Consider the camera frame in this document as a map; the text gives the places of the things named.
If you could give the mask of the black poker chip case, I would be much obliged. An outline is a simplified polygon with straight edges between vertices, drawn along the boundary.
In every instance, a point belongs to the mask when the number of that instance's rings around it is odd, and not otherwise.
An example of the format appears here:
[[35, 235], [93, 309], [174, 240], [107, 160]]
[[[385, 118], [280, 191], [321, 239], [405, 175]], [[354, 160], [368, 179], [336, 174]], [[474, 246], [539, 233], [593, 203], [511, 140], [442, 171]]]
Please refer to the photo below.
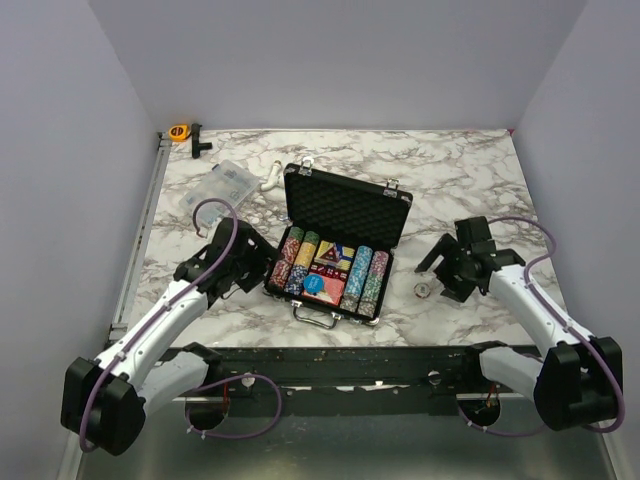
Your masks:
[[283, 173], [289, 225], [266, 292], [301, 308], [374, 326], [413, 196], [395, 179], [375, 185], [288, 164]]

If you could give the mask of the white red poker chip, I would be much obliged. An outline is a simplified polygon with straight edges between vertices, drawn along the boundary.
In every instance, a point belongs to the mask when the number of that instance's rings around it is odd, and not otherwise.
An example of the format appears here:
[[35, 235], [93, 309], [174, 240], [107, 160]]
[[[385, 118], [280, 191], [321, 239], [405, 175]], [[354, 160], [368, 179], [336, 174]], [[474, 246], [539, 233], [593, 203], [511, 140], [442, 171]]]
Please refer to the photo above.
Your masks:
[[414, 294], [418, 298], [427, 298], [431, 294], [431, 288], [427, 283], [420, 282], [414, 286]]

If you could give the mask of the red playing card deck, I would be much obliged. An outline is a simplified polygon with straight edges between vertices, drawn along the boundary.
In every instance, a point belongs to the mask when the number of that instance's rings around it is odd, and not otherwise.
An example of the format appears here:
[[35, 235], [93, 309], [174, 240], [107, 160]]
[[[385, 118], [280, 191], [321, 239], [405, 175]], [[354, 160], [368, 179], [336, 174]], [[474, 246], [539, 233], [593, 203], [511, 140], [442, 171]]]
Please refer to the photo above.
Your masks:
[[304, 287], [303, 287], [302, 294], [306, 297], [320, 301], [322, 303], [337, 306], [340, 303], [341, 297], [343, 295], [345, 282], [342, 282], [339, 279], [331, 279], [326, 277], [323, 277], [323, 278], [324, 278], [325, 285], [324, 285], [324, 290], [322, 292], [318, 293], [315, 296], [312, 296], [312, 295], [306, 294], [304, 292]]

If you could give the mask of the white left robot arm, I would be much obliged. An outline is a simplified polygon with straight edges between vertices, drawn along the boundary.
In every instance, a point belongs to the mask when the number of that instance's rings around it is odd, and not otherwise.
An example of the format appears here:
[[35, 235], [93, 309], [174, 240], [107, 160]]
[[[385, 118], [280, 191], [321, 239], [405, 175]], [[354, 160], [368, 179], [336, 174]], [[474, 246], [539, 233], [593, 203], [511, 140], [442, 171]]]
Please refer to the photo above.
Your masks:
[[278, 258], [250, 224], [226, 217], [213, 240], [178, 265], [134, 327], [96, 358], [74, 360], [65, 373], [61, 424], [77, 434], [81, 451], [120, 455], [158, 408], [184, 393], [223, 389], [229, 381], [213, 350], [192, 343], [170, 360], [163, 356], [233, 286], [244, 292], [258, 286]]

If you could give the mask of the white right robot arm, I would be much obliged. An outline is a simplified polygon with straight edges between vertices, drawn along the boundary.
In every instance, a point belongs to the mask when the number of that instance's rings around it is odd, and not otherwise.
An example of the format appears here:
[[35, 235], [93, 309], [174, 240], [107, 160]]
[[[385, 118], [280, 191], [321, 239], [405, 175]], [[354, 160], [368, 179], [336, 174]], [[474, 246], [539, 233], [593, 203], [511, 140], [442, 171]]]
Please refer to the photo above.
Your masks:
[[516, 318], [539, 359], [499, 342], [468, 347], [460, 379], [480, 392], [498, 383], [532, 401], [554, 431], [583, 427], [600, 434], [620, 428], [626, 415], [623, 359], [611, 337], [597, 337], [543, 291], [533, 265], [511, 248], [500, 249], [484, 216], [459, 220], [416, 267], [433, 270], [443, 296], [460, 303], [474, 291], [491, 295]]

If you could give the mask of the blue small blind button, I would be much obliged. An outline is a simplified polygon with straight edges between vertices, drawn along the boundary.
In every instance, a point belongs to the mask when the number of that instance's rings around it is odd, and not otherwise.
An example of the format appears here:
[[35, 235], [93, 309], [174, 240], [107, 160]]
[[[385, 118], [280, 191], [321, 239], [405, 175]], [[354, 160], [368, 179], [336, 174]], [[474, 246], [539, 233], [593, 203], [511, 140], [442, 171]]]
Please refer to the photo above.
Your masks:
[[322, 292], [324, 290], [324, 285], [325, 282], [323, 276], [315, 273], [307, 275], [303, 282], [304, 292], [312, 296]]

